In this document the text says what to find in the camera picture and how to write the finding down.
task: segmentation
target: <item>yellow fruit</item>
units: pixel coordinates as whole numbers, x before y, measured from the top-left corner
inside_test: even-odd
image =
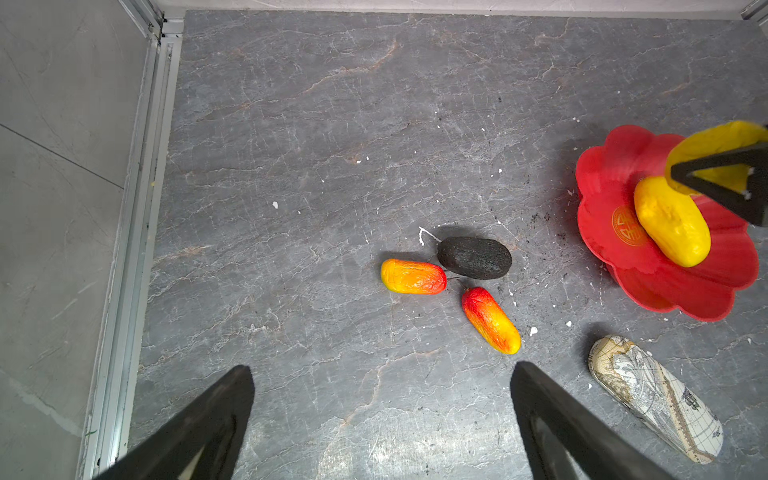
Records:
[[[698,194],[695,190],[672,180],[672,165],[708,157],[728,150],[748,147],[768,141],[768,128],[748,121],[732,121],[725,125],[709,128],[693,134],[681,141],[667,156],[667,168],[664,176],[670,187],[682,194]],[[728,165],[727,167],[706,168],[694,175],[725,188],[742,193],[746,190],[746,178],[750,168],[747,165]]]
[[[664,255],[680,266],[695,266],[710,252],[710,228],[693,199],[672,190],[664,177],[648,177],[634,189],[640,225]]]
[[[382,263],[382,281],[395,293],[435,295],[445,290],[448,279],[437,265],[390,258]]]

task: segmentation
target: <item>orange-red fruit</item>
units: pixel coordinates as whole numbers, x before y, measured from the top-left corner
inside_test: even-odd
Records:
[[[390,258],[382,263],[382,281],[395,293],[435,295],[445,290],[448,279],[437,265]]]
[[[520,350],[520,333],[486,289],[468,289],[462,296],[462,306],[469,321],[493,348],[510,355]]]

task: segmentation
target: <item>red flower-shaped plate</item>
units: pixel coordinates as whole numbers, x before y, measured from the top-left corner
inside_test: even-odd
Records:
[[[702,263],[684,268],[661,253],[634,213],[637,182],[664,175],[667,155],[682,140],[624,125],[608,134],[604,146],[585,151],[576,165],[578,228],[589,250],[638,305],[659,313],[679,308],[694,319],[716,322],[733,308],[736,290],[757,278],[760,263],[747,223],[708,197],[695,197],[712,248]]]

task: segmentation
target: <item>avocado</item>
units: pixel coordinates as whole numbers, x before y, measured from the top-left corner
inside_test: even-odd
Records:
[[[491,280],[509,271],[512,254],[496,240],[449,237],[437,246],[437,260],[453,273],[478,280]]]

